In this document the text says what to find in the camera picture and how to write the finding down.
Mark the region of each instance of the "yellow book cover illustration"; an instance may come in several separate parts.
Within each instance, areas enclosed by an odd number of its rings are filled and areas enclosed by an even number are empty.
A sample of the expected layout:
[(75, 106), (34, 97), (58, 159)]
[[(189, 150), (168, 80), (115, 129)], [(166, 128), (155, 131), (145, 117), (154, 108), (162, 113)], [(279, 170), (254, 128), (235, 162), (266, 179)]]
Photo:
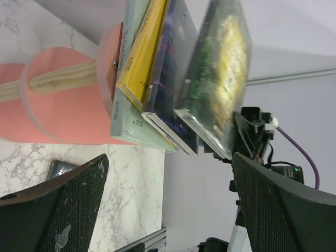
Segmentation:
[(117, 82), (119, 88), (140, 111), (161, 28), (166, 0), (151, 0), (125, 67)]

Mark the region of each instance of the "wooden rod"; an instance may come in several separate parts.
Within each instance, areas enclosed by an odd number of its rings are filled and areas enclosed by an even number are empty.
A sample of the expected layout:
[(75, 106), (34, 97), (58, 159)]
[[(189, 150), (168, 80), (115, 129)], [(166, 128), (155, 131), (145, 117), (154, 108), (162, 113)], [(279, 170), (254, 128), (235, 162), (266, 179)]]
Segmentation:
[[(53, 93), (97, 82), (96, 60), (33, 77), (29, 87), (36, 93)], [(20, 80), (0, 85), (0, 102), (20, 99)]]

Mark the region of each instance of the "book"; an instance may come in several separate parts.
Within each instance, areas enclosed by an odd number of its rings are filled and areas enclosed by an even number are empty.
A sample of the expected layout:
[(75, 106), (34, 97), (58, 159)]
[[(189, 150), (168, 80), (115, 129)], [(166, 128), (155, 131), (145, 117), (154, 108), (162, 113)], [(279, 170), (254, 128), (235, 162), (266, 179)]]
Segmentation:
[(198, 153), (198, 135), (174, 114), (174, 94), (188, 66), (197, 30), (184, 0), (168, 0), (148, 80), (142, 116), (185, 154)]
[[(123, 71), (149, 3), (150, 0), (126, 0), (117, 80)], [(111, 118), (110, 136), (115, 139), (169, 152), (178, 151), (177, 147), (168, 142), (141, 117), (141, 112), (118, 88), (114, 92)]]
[(211, 0), (174, 112), (220, 157), (232, 159), (251, 39), (239, 0)]
[(151, 0), (125, 67), (117, 81), (117, 88), (130, 99), (139, 111), (142, 110), (146, 83), (166, 2), (166, 0)]

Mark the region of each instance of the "marble countertop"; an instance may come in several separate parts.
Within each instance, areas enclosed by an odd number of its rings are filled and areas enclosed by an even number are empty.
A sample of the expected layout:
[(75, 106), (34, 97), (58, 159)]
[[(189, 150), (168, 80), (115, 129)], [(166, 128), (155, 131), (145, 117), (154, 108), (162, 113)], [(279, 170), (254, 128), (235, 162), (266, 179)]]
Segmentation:
[[(0, 5), (0, 64), (27, 63), (55, 46), (96, 58), (94, 43), (34, 1)], [(0, 197), (44, 181), (52, 159), (80, 165), (102, 153), (110, 167), (89, 251), (114, 251), (161, 229), (164, 152), (142, 146), (14, 143), (0, 133)]]

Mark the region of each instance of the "cable connector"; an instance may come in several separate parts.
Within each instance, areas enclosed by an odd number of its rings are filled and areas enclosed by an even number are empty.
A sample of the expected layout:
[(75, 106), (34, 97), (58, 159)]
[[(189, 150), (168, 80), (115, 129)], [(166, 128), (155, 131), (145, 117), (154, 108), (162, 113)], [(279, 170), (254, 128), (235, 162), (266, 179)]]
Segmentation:
[(276, 119), (273, 115), (271, 115), (271, 122), (270, 122), (270, 124), (271, 124), (274, 128), (279, 127), (279, 121), (278, 121), (278, 119)]

